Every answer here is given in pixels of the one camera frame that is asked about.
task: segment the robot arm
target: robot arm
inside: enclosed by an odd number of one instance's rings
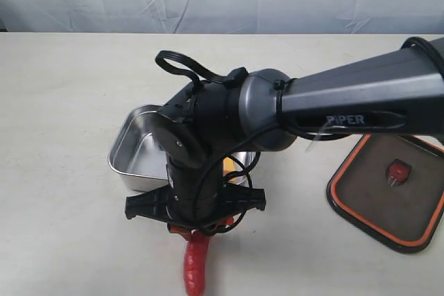
[[[169,184],[127,198],[127,217],[214,234],[227,217],[265,208],[264,190],[252,188],[251,168],[241,166],[250,189],[223,176],[223,159],[236,151],[259,156],[288,148],[296,137],[443,134],[443,54],[444,38],[429,43],[412,37],[399,51],[290,79],[275,69],[248,73],[244,68],[222,77],[187,56],[161,51],[156,62],[192,82],[153,115]]]

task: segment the white table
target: white table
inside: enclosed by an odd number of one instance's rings
[[[184,295],[185,242],[126,220],[132,194],[107,163],[127,113],[186,79],[161,49],[217,73],[305,76],[394,51],[404,35],[0,34],[0,295]],[[444,232],[398,254],[332,211],[325,186],[358,137],[299,139],[254,171],[265,212],[210,245],[207,295],[442,295]]]

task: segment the stainless steel tray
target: stainless steel tray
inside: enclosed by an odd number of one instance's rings
[[[120,174],[125,185],[134,191],[147,192],[167,184],[167,159],[151,134],[150,115],[158,109],[158,105],[134,109],[126,118],[108,155],[112,170]],[[255,154],[240,152],[235,156],[247,166]],[[226,161],[225,165],[225,170],[232,171],[232,163]],[[239,177],[234,182],[243,184],[245,178]]]

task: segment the red pepper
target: red pepper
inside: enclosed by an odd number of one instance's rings
[[[221,224],[232,225],[233,218],[229,218]],[[210,236],[196,230],[188,242],[183,265],[183,279],[188,296],[203,296],[205,292],[205,264],[210,239]]]

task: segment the orange rim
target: orange rim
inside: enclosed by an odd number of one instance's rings
[[[391,239],[392,241],[394,241],[398,244],[401,244],[404,246],[410,246],[410,247],[422,245],[424,242],[427,241],[430,234],[433,232],[434,225],[440,216],[441,209],[444,206],[444,193],[442,194],[441,199],[439,200],[439,203],[436,206],[435,211],[433,212],[432,218],[430,219],[430,222],[429,222],[424,234],[417,241],[404,241],[404,240],[390,234],[389,232],[379,228],[377,225],[374,225],[373,223],[371,223],[369,220],[367,220],[363,216],[359,215],[356,211],[351,210],[348,206],[346,206],[342,201],[339,200],[339,198],[336,194],[336,186],[337,186],[339,180],[341,179],[342,175],[345,173],[345,170],[347,170],[349,165],[352,163],[352,161],[355,159],[355,157],[359,154],[359,152],[361,151],[361,149],[364,147],[364,145],[366,144],[366,142],[369,139],[370,139],[370,134],[364,136],[364,138],[358,143],[358,145],[355,147],[355,149],[352,151],[352,153],[344,161],[342,167],[338,170],[336,175],[333,177],[332,182],[331,182],[331,189],[332,189],[331,193],[332,193],[333,200],[335,201],[335,203],[338,204],[338,206],[340,206],[340,208],[342,208],[342,210],[346,211],[351,216],[353,216],[356,219],[360,220],[361,222],[365,223],[369,227],[372,227],[374,230],[376,230],[380,234],[384,235],[385,237]],[[427,142],[427,144],[435,147],[436,149],[444,151],[444,149],[436,147],[435,145],[432,145],[428,142]]]

